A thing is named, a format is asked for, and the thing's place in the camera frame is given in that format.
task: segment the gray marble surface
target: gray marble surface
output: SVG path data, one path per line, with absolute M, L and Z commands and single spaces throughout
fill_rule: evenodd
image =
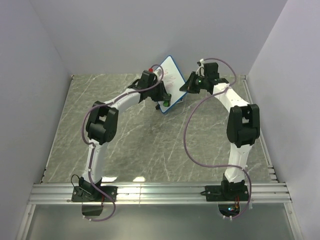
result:
M 88 147 L 81 139 L 81 123 L 92 104 L 110 100 L 135 79 L 137 74 L 77 75 L 71 82 L 43 182 L 69 183 L 72 174 L 82 175 Z M 233 89 L 245 100 L 241 80 Z M 109 144 L 103 169 L 106 177 L 131 182 L 220 181 L 225 168 L 204 168 L 194 164 L 183 146 L 186 120 L 197 102 L 205 97 L 187 94 L 167 114 L 147 99 L 119 116 L 117 134 Z M 187 131 L 187 146 L 193 157 L 205 164 L 226 164 L 230 143 L 226 135 L 228 112 L 215 98 L 195 112 Z M 254 182 L 270 181 L 267 162 L 259 140 L 248 157 L 248 172 Z

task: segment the white wall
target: white wall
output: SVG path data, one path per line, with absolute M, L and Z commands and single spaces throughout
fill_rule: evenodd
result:
M 70 77 L 27 0 L 0 1 L 0 239 L 15 239 Z
M 271 161 L 308 240 L 320 238 L 319 22 L 319 0 L 288 0 L 248 80 Z
M 73 74 L 141 73 L 169 54 L 186 74 L 202 57 L 247 74 L 287 0 L 30 1 Z

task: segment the blue-edged whiteboard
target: blue-edged whiteboard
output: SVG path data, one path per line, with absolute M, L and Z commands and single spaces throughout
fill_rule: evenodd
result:
M 161 112 L 166 113 L 187 94 L 187 92 L 179 90 L 186 81 L 182 76 L 180 70 L 178 69 L 172 56 L 167 56 L 160 65 L 164 70 L 162 81 L 164 83 L 165 90 L 168 94 L 171 94 L 170 106 L 164 106 L 163 101 L 158 102 Z

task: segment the handwriting on whiteboard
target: handwriting on whiteboard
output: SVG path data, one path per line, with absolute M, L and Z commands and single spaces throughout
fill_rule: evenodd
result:
M 168 75 L 168 69 L 164 70 L 163 73 L 163 82 L 164 82 L 164 87 L 166 89 L 171 88 L 173 86 L 174 80 L 176 78 L 174 76 Z

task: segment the whiteboard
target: whiteboard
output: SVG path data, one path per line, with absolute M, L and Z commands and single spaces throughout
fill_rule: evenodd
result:
M 161 112 L 166 113 L 187 94 L 187 92 L 179 90 L 186 81 L 182 76 L 180 70 L 178 69 L 172 56 L 167 56 L 160 65 L 164 70 L 162 81 L 164 83 L 165 90 L 168 94 L 171 94 L 170 106 L 164 106 L 163 101 L 158 102 Z

